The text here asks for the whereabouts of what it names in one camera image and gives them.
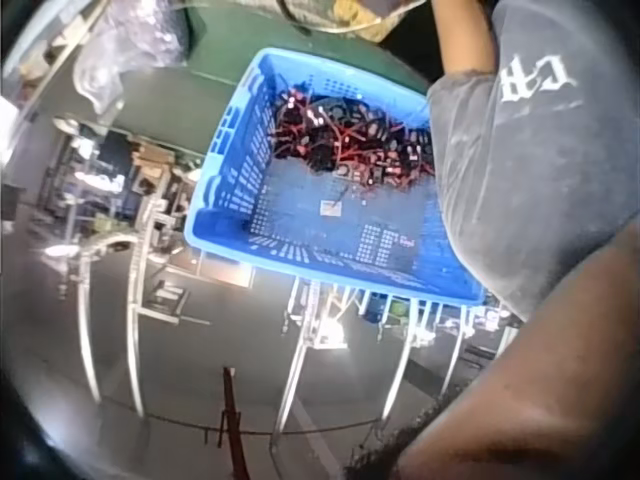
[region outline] dark hair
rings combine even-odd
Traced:
[[[438,399],[430,409],[420,414],[415,422],[393,432],[383,445],[358,455],[344,468],[344,480],[390,480],[394,478],[396,464],[402,452],[427,428],[462,392],[455,386]]]

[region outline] metal table leg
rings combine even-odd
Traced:
[[[96,369],[93,364],[93,353],[91,349],[91,325],[89,324],[89,289],[91,275],[91,254],[83,252],[80,256],[78,267],[78,334],[80,336],[80,355],[84,366],[84,373],[89,383],[93,401],[100,403],[100,388],[96,377]]]
[[[144,274],[149,255],[149,245],[155,224],[156,201],[151,199],[145,212],[144,228],[133,249],[131,264],[129,265],[129,285],[127,288],[127,364],[129,367],[129,382],[131,395],[136,412],[144,417],[144,400],[140,388],[140,317],[138,308],[142,306],[144,297]]]
[[[449,382],[453,375],[453,369],[458,362],[458,355],[460,355],[460,346],[462,345],[462,339],[464,338],[464,331],[467,327],[467,307],[460,307],[460,326],[458,328],[458,337],[456,338],[456,345],[453,347],[453,353],[451,354],[451,361],[449,362],[449,368],[447,370],[447,376],[444,377],[444,383],[442,384],[442,390],[440,395],[444,395],[449,388]]]
[[[78,265],[78,336],[80,340],[80,355],[87,383],[91,390],[91,396],[96,403],[100,403],[102,397],[93,363],[93,351],[91,348],[91,314],[89,299],[91,291],[91,259],[93,254],[102,248],[117,242],[135,243],[138,235],[133,231],[107,233],[96,235],[87,244],[82,246],[80,262]]]
[[[362,294],[362,300],[358,305],[358,315],[364,315],[367,313],[367,307],[369,306],[369,300],[371,299],[371,290],[365,290]]]
[[[382,319],[378,323],[378,342],[382,340],[382,334],[384,332],[384,326],[389,320],[389,312],[391,311],[391,303],[393,302],[393,295],[387,295],[387,302],[384,304],[384,311],[382,312]]]
[[[378,431],[382,431],[386,427],[387,421],[389,420],[389,414],[391,413],[391,408],[393,407],[393,404],[396,401],[396,397],[398,396],[398,390],[400,389],[402,376],[404,375],[404,371],[407,367],[407,362],[409,361],[409,353],[411,352],[411,346],[416,335],[416,327],[418,324],[418,309],[418,299],[412,298],[409,302],[409,324],[407,325],[407,334],[404,339],[404,345],[402,346],[402,353],[400,354],[398,367],[396,368],[396,373],[393,376],[393,381],[391,382],[391,388],[389,389],[389,393],[387,394],[387,400],[385,401],[384,408],[382,409],[382,415],[380,416],[380,419],[377,423]]]
[[[300,326],[300,335],[298,336],[298,343],[296,345],[295,353],[291,361],[291,368],[289,370],[289,377],[284,387],[284,393],[282,395],[282,401],[280,402],[280,409],[278,410],[278,416],[276,423],[273,427],[273,433],[269,440],[269,449],[275,450],[278,446],[278,442],[282,435],[282,431],[287,423],[289,417],[289,411],[291,410],[291,404],[296,394],[296,387],[298,386],[298,380],[300,379],[300,372],[304,365],[304,358],[309,348],[309,337],[311,336],[314,323],[316,322],[316,314],[318,312],[318,301],[320,299],[320,282],[312,281],[309,285],[309,293],[306,302],[306,308],[302,325]]]

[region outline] factory floor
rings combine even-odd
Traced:
[[[59,274],[41,261],[29,213],[23,208],[16,232],[3,238],[3,364],[53,443],[97,478],[220,478],[230,472],[226,441],[218,449],[216,433],[206,432],[218,426],[222,368],[231,366],[241,428],[250,432],[242,437],[249,469],[261,479],[277,478],[267,433],[297,338],[297,327],[280,334],[292,278],[258,270],[247,290],[167,275],[191,292],[184,313],[210,325],[142,320],[142,388],[150,417],[143,421],[133,409],[125,357],[128,253],[110,254],[93,267],[92,338],[104,394],[96,406],[81,364],[75,292],[58,298]],[[377,343],[375,327],[355,309],[345,330],[348,350],[309,353],[286,430],[357,424],[380,413],[401,341],[386,335]],[[495,348],[498,339],[485,338],[485,345]],[[433,404],[453,342],[442,333],[432,347],[414,350],[387,432]],[[453,381],[464,384],[476,374],[460,364]],[[288,478],[330,478],[358,452],[367,431],[359,426],[285,436],[280,455]]]

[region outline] gray t-shirt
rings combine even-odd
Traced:
[[[503,0],[497,75],[429,91],[440,203],[461,261],[527,319],[640,210],[636,72],[579,0]]]

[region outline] small label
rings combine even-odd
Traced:
[[[320,215],[324,217],[341,217],[342,202],[333,200],[322,200],[320,202]]]

